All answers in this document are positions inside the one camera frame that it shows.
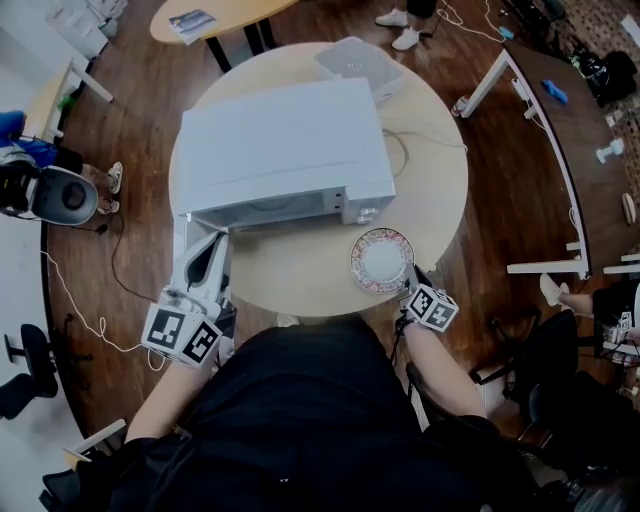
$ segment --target white box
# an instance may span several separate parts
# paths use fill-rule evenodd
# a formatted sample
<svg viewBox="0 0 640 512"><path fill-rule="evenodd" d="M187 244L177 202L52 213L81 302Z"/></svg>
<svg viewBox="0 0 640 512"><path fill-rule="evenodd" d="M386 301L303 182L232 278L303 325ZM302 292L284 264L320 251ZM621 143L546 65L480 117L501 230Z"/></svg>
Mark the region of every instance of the white box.
<svg viewBox="0 0 640 512"><path fill-rule="evenodd" d="M323 80L366 78L376 105L402 90L404 74L380 48L347 37L315 57L316 76Z"/></svg>
<svg viewBox="0 0 640 512"><path fill-rule="evenodd" d="M283 87L182 118L174 213L223 227L341 214L373 220L395 197L365 79Z"/></svg>

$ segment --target microwave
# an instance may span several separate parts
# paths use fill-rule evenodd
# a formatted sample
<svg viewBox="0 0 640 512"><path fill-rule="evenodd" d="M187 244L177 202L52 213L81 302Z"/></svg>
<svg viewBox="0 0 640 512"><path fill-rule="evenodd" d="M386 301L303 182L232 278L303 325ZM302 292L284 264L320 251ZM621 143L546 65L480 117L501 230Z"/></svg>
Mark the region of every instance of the microwave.
<svg viewBox="0 0 640 512"><path fill-rule="evenodd" d="M175 162L174 214L219 227L320 215L366 224L395 197L366 79L283 87L189 110Z"/></svg>

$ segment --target wooden floor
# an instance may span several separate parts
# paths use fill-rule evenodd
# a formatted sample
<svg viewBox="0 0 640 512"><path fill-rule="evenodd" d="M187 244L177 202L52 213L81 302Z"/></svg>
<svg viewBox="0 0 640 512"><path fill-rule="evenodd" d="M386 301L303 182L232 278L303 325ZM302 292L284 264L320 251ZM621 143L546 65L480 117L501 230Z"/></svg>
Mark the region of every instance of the wooden floor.
<svg viewBox="0 0 640 512"><path fill-rule="evenodd" d="M84 91L66 122L63 141L95 166L108 169L117 160L123 163L120 200L126 229L115 266L128 287L150 297L157 296L170 275L167 175L181 114L220 76L203 42L169 46L151 38L148 27L163 1L130 3L119 20L117 37L91 72L115 101L109 105ZM473 91L501 50L497 43L442 23L434 39L421 42L414 51L396 52L391 42L399 31L373 24L388 5L387 0L301 1L272 18L273 31L282 45L349 35L377 44L424 78L447 105ZM489 30L484 2L457 5L468 27ZM508 19L493 20L518 30ZM222 38L222 44L233 43L229 38ZM460 306L444 340L466 368L497 348L486 327L489 317L515 317L530 305L544 306L537 276L507 276L505 265L565 259L564 244L577 238L551 146L540 128L524 120L523 110L503 78L471 119L458 122L469 146L469 195L460 228L432 278ZM92 225L102 221L94 219ZM148 302L124 291L113 278L111 254L120 229L119 218L104 235L52 227L49 248L88 324L97 329L104 317L107 338L131 347L139 342ZM581 286L575 279L569 283L572 289ZM585 290L602 283L592 279ZM61 328L72 307L54 273L50 288L54 323ZM238 306L239 341L274 324L272 313ZM545 315L551 314L550 308L543 309ZM388 348L392 313L393 305L365 313ZM581 328L587 332L590 327ZM95 359L79 366L90 390L68 392L80 427L92 433L117 418L130 420L160 376L147 366L146 351L120 354L94 337L79 319L71 325L70 338L73 350L91 352ZM609 363L589 358L583 362L602 378L610 373Z"/></svg>

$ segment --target white shoe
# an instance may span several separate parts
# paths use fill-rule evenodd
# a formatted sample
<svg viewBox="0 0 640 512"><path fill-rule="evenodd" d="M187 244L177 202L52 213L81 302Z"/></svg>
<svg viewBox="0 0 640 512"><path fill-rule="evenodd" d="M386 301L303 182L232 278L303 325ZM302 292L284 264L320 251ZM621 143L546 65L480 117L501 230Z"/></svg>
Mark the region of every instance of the white shoe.
<svg viewBox="0 0 640 512"><path fill-rule="evenodd" d="M116 213L120 211L120 202L115 199L111 200L111 205L108 209L106 208L98 208L98 212L102 215L109 215L110 213Z"/></svg>
<svg viewBox="0 0 640 512"><path fill-rule="evenodd" d="M113 195L116 195L118 192L120 192L123 172L124 169L122 168L122 164L120 162L116 162L115 164L113 164L113 167L109 169L109 172L107 172L107 174L111 176L111 179L113 180L113 185L111 185L111 187L109 188L109 192L111 192Z"/></svg>
<svg viewBox="0 0 640 512"><path fill-rule="evenodd" d="M567 283L562 283L560 285L560 291L562 293L566 293L567 295L569 295L571 293L571 291L569 290L569 285ZM565 305L562 305L560 307L560 311L566 311L567 309L571 309L571 308L569 306L565 306Z"/></svg>
<svg viewBox="0 0 640 512"><path fill-rule="evenodd" d="M408 24L407 13L395 8L389 14L376 18L376 25L381 27L406 27Z"/></svg>
<svg viewBox="0 0 640 512"><path fill-rule="evenodd" d="M544 295L544 298L547 299L549 306L558 305L562 288L549 277L549 274L540 274L540 291Z"/></svg>
<svg viewBox="0 0 640 512"><path fill-rule="evenodd" d="M405 28L402 35L396 39L391 46L401 52L413 48L420 41L420 32L416 32L411 27Z"/></svg>
<svg viewBox="0 0 640 512"><path fill-rule="evenodd" d="M300 325L300 320L297 316L278 313L276 323L278 324L278 327L291 327L292 325Z"/></svg>

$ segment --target black shirt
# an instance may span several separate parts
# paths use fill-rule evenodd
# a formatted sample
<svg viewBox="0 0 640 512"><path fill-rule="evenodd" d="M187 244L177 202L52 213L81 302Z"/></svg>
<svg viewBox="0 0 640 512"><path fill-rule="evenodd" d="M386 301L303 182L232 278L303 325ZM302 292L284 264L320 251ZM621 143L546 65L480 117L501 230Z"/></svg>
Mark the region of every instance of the black shirt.
<svg viewBox="0 0 640 512"><path fill-rule="evenodd" d="M518 456L497 455L487 420L468 421L476 433L457 421L421 433L364 324L270 329L204 387L182 434L79 472L94 509L118 511L479 511L524 497Z"/></svg>

